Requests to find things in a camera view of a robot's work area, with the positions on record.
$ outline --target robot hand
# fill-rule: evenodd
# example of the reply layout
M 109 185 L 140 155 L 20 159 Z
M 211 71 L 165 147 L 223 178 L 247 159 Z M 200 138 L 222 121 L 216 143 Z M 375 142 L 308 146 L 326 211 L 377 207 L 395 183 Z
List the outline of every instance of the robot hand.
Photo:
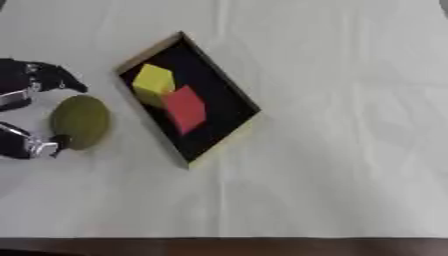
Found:
M 81 93 L 87 87 L 60 66 L 41 62 L 0 59 L 0 112 L 26 107 L 38 92 L 72 89 Z M 0 122 L 0 155 L 15 159 L 56 157 L 71 138 L 54 136 L 49 141 L 14 125 Z
M 38 92 L 54 89 L 87 92 L 84 84 L 60 66 L 0 59 L 0 112 L 26 107 Z

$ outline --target wooden tray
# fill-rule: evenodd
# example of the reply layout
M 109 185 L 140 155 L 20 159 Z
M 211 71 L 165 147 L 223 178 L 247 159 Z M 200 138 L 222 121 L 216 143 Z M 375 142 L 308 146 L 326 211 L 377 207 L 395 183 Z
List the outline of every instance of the wooden tray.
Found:
M 164 110 L 140 102 L 188 165 L 260 112 L 260 108 L 183 32 L 117 69 L 134 96 L 132 82 L 145 63 L 173 71 L 176 88 L 188 84 L 205 103 L 206 122 L 180 136 Z

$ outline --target robotic finger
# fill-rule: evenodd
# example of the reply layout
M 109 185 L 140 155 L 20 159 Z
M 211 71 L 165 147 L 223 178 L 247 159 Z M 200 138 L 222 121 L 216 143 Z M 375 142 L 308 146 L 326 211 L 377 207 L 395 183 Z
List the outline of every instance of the robotic finger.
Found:
M 38 92 L 55 89 L 88 90 L 60 66 L 0 59 L 0 112 L 26 107 Z

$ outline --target olive green ball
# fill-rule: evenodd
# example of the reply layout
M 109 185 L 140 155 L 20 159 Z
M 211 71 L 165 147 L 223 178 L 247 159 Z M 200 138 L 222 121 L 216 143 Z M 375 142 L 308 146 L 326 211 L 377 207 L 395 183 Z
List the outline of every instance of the olive green ball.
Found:
M 78 95 L 64 100 L 53 111 L 50 126 L 55 135 L 72 138 L 69 148 L 85 150 L 96 145 L 107 133 L 110 114 L 100 100 Z

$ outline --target table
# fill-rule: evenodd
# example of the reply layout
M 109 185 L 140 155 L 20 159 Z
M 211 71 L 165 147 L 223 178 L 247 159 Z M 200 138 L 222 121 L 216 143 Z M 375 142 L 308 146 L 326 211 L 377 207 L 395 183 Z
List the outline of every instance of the table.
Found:
M 179 30 L 263 109 L 191 171 L 113 73 Z M 0 236 L 448 236 L 436 0 L 14 0 L 0 35 L 0 56 L 63 65 L 114 117 L 95 150 L 0 160 Z M 1 120 L 45 135 L 71 95 Z

